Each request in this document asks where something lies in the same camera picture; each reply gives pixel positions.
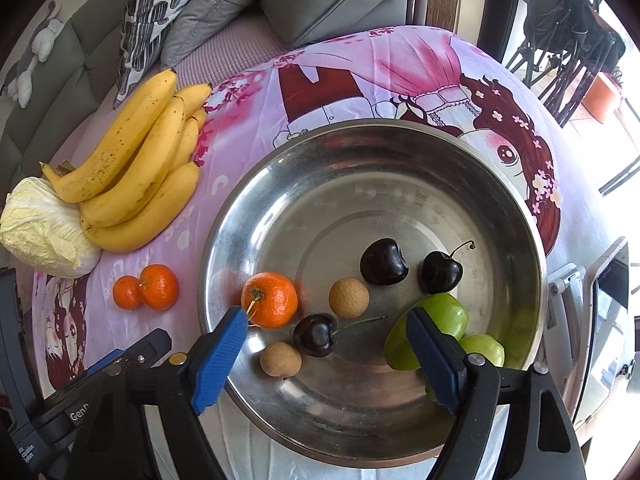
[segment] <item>orange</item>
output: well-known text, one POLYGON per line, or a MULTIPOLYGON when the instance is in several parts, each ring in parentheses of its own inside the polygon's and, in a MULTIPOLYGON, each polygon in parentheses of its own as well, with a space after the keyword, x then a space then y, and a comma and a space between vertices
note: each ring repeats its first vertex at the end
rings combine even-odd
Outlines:
POLYGON ((244 284, 240 305, 254 325, 278 328, 296 313, 298 295, 289 278, 277 272, 260 272, 244 284))
POLYGON ((122 276, 113 284, 113 301, 124 310, 133 310, 142 304, 140 280, 135 276, 122 276))
POLYGON ((178 278, 166 265, 153 264, 140 272, 142 301, 154 310, 168 309, 178 299, 178 278))

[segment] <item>metal bowl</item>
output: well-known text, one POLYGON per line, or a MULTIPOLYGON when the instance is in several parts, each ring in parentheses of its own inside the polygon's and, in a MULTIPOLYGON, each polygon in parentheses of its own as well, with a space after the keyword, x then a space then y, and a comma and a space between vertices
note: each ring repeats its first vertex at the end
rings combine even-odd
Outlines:
POLYGON ((467 333, 503 344, 505 365, 527 367, 546 309, 542 243, 517 190, 462 142, 405 121, 358 120, 314 130, 257 164, 222 206, 204 249, 199 297, 210 332, 239 304, 244 282, 273 270, 294 280, 300 307, 289 326, 251 328, 226 390, 269 436, 313 459, 385 467, 437 454, 453 419, 429 402, 420 371, 386 365, 383 343, 396 319, 424 295, 419 265, 433 250, 473 239, 456 258, 464 277, 452 292, 468 309, 467 333), (360 257, 379 238, 398 241, 407 278, 370 286, 365 316, 387 314, 336 336, 328 357, 304 359, 286 381, 258 361, 290 341, 295 323, 330 312, 335 280, 360 278, 360 257))

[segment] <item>pink ribbed fabric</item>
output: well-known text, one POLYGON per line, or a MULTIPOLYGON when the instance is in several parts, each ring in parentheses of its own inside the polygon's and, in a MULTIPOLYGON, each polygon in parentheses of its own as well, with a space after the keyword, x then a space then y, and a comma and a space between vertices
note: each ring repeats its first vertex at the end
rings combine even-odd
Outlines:
POLYGON ((263 13, 243 12, 178 63, 178 88, 204 82, 216 86, 287 50, 263 13))

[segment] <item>bunch of bananas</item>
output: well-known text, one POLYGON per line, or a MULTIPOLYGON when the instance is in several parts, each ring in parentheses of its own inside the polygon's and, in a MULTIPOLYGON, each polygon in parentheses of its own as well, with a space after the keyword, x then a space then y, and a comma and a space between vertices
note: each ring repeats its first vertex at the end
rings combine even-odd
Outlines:
POLYGON ((42 172, 59 198, 77 203, 82 230, 114 253, 136 250, 158 236, 193 195, 199 168, 190 162, 207 114, 207 84, 174 93, 164 70, 127 99, 87 160, 65 175, 42 172))

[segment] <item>screw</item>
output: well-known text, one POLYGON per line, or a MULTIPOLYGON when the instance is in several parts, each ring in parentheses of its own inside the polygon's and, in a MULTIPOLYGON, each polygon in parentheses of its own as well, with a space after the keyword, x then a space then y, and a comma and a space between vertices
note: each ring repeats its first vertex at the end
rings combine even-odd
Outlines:
POLYGON ((533 363, 533 371, 538 375, 544 375, 548 373, 549 368, 547 368, 544 363, 536 362, 533 363))
POLYGON ((169 362, 174 366, 180 366, 187 362, 187 354, 184 352, 177 352, 169 357, 169 362))
POLYGON ((469 354, 468 356, 466 356, 466 358, 471 364, 476 366, 483 366, 486 362, 486 359, 482 354, 469 354))
POLYGON ((114 363, 107 366, 107 375, 111 377, 115 377, 116 375, 119 375, 121 371, 122 371, 122 365, 119 363, 114 363))

